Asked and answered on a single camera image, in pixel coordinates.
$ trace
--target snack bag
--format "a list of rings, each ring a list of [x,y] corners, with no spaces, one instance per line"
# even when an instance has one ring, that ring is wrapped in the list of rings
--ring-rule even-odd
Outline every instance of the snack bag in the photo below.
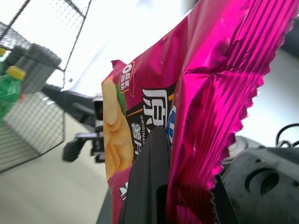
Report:
[[[129,64],[113,61],[102,83],[113,224],[130,169],[150,131],[172,145],[166,215],[171,224],[214,223],[214,176],[299,0],[200,0],[172,31]]]

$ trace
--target floor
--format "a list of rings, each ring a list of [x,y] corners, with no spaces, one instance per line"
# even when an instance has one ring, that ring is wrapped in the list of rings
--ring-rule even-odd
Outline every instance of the floor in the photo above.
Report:
[[[66,142],[86,130],[66,116]],[[0,223],[94,224],[107,182],[86,144],[74,163],[61,160],[63,145],[43,157],[0,174]]]

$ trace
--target yellow bottle cap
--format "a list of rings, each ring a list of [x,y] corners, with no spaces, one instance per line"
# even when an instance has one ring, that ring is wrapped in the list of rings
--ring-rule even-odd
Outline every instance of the yellow bottle cap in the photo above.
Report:
[[[2,57],[6,53],[4,48],[0,48],[0,57]]]
[[[22,80],[26,75],[26,72],[24,72],[22,69],[19,69],[16,66],[10,66],[7,69],[6,73],[9,74],[12,78],[15,78],[18,80]]]

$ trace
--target plastic bottle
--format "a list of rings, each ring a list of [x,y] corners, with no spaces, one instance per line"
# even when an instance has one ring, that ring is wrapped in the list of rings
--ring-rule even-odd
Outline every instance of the plastic bottle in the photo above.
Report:
[[[0,60],[3,57],[3,55],[5,55],[6,50],[4,48],[0,48]],[[3,62],[0,61],[0,75],[3,72]]]
[[[18,101],[21,94],[21,80],[26,73],[10,66],[6,74],[0,77],[0,121]]]

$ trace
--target wire mesh basket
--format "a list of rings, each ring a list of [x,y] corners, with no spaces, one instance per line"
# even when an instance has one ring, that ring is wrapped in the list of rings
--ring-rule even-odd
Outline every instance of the wire mesh basket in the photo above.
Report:
[[[65,70],[91,0],[6,0],[1,3],[2,65],[26,71],[22,95],[0,122],[0,173],[64,142],[64,111],[43,93],[63,90]]]

